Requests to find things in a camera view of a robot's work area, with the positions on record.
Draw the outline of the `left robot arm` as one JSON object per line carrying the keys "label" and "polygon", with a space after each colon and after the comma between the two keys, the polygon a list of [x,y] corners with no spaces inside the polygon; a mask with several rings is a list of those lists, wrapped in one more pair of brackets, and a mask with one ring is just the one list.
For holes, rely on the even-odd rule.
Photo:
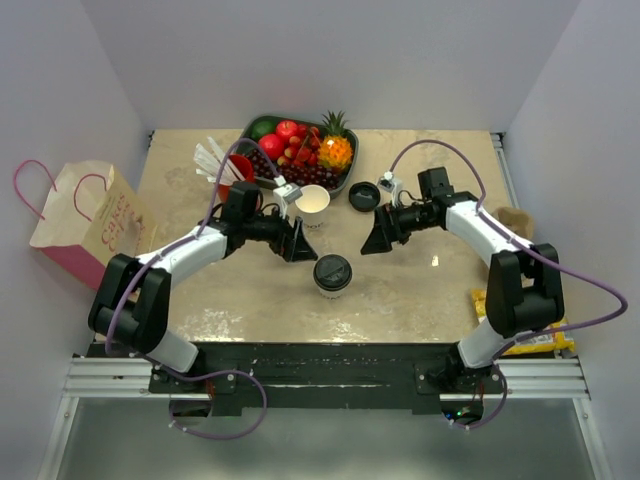
{"label": "left robot arm", "polygon": [[303,220],[289,220],[287,207],[301,189],[276,179],[276,206],[261,210],[258,185],[234,183],[226,201],[209,207],[205,218],[180,239],[137,257],[115,255],[107,264],[88,316],[89,328],[105,337],[105,352],[118,343],[172,370],[185,392],[200,390],[207,368],[196,361],[199,349],[169,330],[172,288],[201,269],[228,258],[247,241],[266,243],[286,262],[315,261],[303,233]]}

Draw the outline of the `white paper coffee cup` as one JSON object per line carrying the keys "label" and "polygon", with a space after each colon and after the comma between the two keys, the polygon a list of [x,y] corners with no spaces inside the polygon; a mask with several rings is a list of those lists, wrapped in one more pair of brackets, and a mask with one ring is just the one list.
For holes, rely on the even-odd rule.
{"label": "white paper coffee cup", "polygon": [[340,289],[331,290],[331,289],[325,289],[325,288],[319,286],[318,287],[318,291],[319,291],[320,295],[323,296],[324,298],[329,299],[329,300],[336,300],[336,299],[342,297],[346,292],[348,292],[349,288],[348,287],[343,287],[343,288],[340,288]]}

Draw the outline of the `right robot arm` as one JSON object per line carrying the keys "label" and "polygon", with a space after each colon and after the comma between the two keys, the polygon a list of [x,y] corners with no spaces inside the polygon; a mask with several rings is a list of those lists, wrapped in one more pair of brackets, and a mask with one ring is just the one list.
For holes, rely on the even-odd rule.
{"label": "right robot arm", "polygon": [[552,267],[558,254],[553,246],[534,245],[494,222],[473,194],[455,191],[445,168],[423,171],[418,180],[420,199],[404,205],[401,181],[392,172],[379,179],[392,199],[375,209],[361,252],[387,253],[412,233],[439,227],[463,240],[488,266],[485,320],[451,347],[442,369],[429,376],[442,389],[466,393],[519,335],[540,333],[563,318],[561,278]]}

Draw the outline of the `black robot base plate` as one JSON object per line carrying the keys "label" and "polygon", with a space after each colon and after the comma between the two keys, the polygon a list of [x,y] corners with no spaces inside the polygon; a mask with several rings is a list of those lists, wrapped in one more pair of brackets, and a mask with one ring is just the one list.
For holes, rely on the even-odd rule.
{"label": "black robot base plate", "polygon": [[503,392],[496,367],[472,370],[451,343],[200,342],[183,379],[155,370],[154,394],[203,396],[216,415],[243,408],[409,410],[461,417]]}

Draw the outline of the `black coffee cup lid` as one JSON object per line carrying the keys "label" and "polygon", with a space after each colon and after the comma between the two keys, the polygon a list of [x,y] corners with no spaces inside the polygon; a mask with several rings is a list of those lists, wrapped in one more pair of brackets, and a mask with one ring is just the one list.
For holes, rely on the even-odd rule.
{"label": "black coffee cup lid", "polygon": [[354,183],[348,192],[350,205],[362,213],[374,211],[379,205],[380,198],[377,186],[368,181]]}

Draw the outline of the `paper bag pink handles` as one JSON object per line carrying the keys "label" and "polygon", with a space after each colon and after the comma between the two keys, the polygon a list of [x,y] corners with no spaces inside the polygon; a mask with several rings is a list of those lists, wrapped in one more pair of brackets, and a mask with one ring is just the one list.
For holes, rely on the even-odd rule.
{"label": "paper bag pink handles", "polygon": [[[18,185],[19,174],[30,164],[41,167],[50,183],[41,207],[33,206]],[[30,247],[93,290],[112,257],[135,257],[151,249],[157,231],[152,211],[110,163],[67,163],[53,176],[42,162],[25,160],[14,171],[13,187],[38,218]]]}

